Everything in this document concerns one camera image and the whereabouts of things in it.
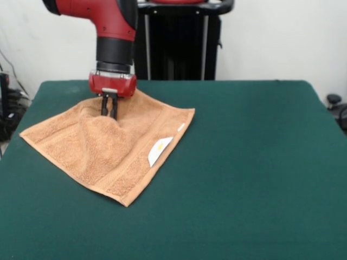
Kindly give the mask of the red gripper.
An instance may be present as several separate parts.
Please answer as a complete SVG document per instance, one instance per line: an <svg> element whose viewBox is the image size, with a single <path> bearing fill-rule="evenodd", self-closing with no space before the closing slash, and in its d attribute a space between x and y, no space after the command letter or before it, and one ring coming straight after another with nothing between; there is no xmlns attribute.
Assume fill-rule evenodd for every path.
<svg viewBox="0 0 347 260"><path fill-rule="evenodd" d="M89 87L93 93L103 94L101 103L101 115L108 115L108 95L112 99L110 117L117 119L118 96L127 98L132 96L137 87L135 74L112 73L108 71L92 70L89 74Z"/></svg>

